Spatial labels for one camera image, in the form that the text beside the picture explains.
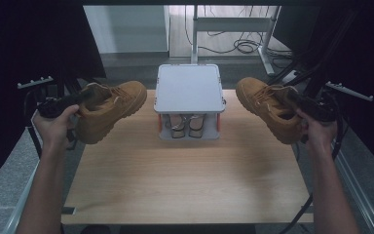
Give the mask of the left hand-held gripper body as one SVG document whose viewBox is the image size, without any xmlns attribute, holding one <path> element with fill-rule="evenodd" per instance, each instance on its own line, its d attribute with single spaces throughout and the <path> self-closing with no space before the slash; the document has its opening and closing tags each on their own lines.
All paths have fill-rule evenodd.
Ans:
<svg viewBox="0 0 374 234">
<path fill-rule="evenodd" d="M 23 114 L 30 117 L 36 110 L 44 118 L 57 118 L 68 106 L 78 103 L 78 95 L 71 94 L 65 97 L 46 97 L 45 85 L 53 82 L 51 76 L 30 80 L 28 83 L 18 83 L 17 88 L 29 89 L 24 98 Z"/>
</svg>

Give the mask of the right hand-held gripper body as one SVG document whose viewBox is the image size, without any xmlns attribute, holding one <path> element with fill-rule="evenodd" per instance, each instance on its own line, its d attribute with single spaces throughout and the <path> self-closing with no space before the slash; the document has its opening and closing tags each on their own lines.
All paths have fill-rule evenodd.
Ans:
<svg viewBox="0 0 374 234">
<path fill-rule="evenodd" d="M 338 116 L 338 94 L 349 95 L 372 101 L 373 96 L 366 96 L 343 86 L 341 83 L 327 82 L 316 97 L 301 97 L 301 110 L 320 122 L 333 122 Z"/>
</svg>

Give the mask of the tan suede boot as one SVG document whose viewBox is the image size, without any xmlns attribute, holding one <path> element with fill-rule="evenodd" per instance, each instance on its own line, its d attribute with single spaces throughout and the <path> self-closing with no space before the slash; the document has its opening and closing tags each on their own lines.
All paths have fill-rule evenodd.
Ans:
<svg viewBox="0 0 374 234">
<path fill-rule="evenodd" d="M 236 86 L 236 95 L 242 106 L 260 117 L 277 140 L 293 144 L 302 138 L 302 118 L 289 93 L 296 92 L 291 86 L 267 85 L 263 81 L 245 77 Z"/>
<path fill-rule="evenodd" d="M 93 96 L 79 104 L 76 137 L 85 144 L 103 140 L 120 119 L 138 111 L 147 99 L 147 90 L 138 81 L 129 81 L 115 87 L 90 83 L 83 91 Z"/>
</svg>

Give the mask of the person's right hand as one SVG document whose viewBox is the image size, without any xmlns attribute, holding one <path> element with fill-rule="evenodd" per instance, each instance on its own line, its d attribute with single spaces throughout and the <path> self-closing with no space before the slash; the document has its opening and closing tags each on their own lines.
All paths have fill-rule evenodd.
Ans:
<svg viewBox="0 0 374 234">
<path fill-rule="evenodd" d="M 331 141 L 336 137 L 335 122 L 321 123 L 301 109 L 296 113 L 302 118 L 302 133 L 308 136 L 306 147 L 311 155 L 331 154 Z"/>
</svg>

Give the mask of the person's left hand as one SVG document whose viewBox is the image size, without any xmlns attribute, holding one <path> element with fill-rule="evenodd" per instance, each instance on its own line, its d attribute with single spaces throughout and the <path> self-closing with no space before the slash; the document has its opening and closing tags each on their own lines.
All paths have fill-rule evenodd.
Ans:
<svg viewBox="0 0 374 234">
<path fill-rule="evenodd" d="M 78 105 L 68 106 L 58 117 L 49 119 L 39 111 L 33 116 L 33 124 L 43 140 L 43 152 L 58 152 L 65 150 L 69 144 L 67 131 L 73 127 L 70 117 L 78 111 Z"/>
</svg>

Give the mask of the white power strip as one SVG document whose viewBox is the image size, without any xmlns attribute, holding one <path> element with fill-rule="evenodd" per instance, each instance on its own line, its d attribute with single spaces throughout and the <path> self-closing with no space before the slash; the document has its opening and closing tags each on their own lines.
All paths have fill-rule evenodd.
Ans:
<svg viewBox="0 0 374 234">
<path fill-rule="evenodd" d="M 290 71 L 283 79 L 283 83 L 287 83 L 287 82 L 290 82 L 291 80 L 293 80 L 297 75 L 299 74 L 298 71 L 296 70 L 292 70 Z"/>
</svg>

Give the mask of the black curtain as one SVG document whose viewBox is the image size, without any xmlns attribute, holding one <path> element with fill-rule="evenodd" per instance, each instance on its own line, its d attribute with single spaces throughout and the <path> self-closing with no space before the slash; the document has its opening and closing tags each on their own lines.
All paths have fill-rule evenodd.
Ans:
<svg viewBox="0 0 374 234">
<path fill-rule="evenodd" d="M 326 69 L 326 79 L 374 97 L 374 0 L 363 5 Z M 341 96 L 355 133 L 374 155 L 374 99 Z"/>
<path fill-rule="evenodd" d="M 105 75 L 84 7 L 61 0 L 0 0 L 0 168 L 23 133 L 17 84 Z"/>
</svg>

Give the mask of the white cabinet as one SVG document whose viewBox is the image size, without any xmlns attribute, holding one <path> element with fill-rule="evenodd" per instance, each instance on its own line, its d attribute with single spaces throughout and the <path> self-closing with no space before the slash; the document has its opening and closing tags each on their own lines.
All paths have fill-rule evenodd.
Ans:
<svg viewBox="0 0 374 234">
<path fill-rule="evenodd" d="M 85 6 L 84 11 L 101 54 L 168 51 L 167 5 Z"/>
</svg>

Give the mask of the aluminium rail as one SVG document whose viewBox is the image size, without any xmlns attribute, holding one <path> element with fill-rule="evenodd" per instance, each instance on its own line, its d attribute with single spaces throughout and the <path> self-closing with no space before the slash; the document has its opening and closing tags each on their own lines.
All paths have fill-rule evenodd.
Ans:
<svg viewBox="0 0 374 234">
<path fill-rule="evenodd" d="M 340 171 L 340 174 L 345 181 L 353 199 L 364 219 L 371 234 L 374 234 L 374 207 L 371 204 L 368 196 L 365 194 L 363 188 L 359 184 L 352 168 L 350 167 L 345 155 L 342 151 L 338 153 L 335 163 Z"/>
<path fill-rule="evenodd" d="M 25 206 L 26 200 L 29 195 L 30 188 L 33 183 L 33 179 L 35 177 L 36 171 L 38 166 L 35 166 L 34 170 L 32 171 L 30 178 L 27 181 L 27 184 L 25 185 L 24 189 L 22 190 L 22 193 L 20 194 L 19 200 L 15 205 L 15 208 L 13 209 L 10 218 L 8 219 L 7 224 L 4 227 L 4 230 L 1 234 L 16 234 L 19 220 L 21 217 L 21 214 L 23 212 L 23 208 Z"/>
</svg>

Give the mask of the white metal desk frame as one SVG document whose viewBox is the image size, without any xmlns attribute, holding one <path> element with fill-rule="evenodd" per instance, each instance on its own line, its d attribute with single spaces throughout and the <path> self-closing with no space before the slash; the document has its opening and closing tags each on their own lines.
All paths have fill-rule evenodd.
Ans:
<svg viewBox="0 0 374 234">
<path fill-rule="evenodd" d="M 269 18 L 199 18 L 198 6 L 194 6 L 193 15 L 193 41 L 191 51 L 191 62 L 198 62 L 198 32 L 199 31 L 225 31 L 225 32 L 264 32 L 261 45 L 257 52 L 262 64 L 269 76 L 275 74 L 272 63 L 268 58 L 268 46 L 271 41 L 274 28 L 281 10 L 276 6 Z"/>
</svg>

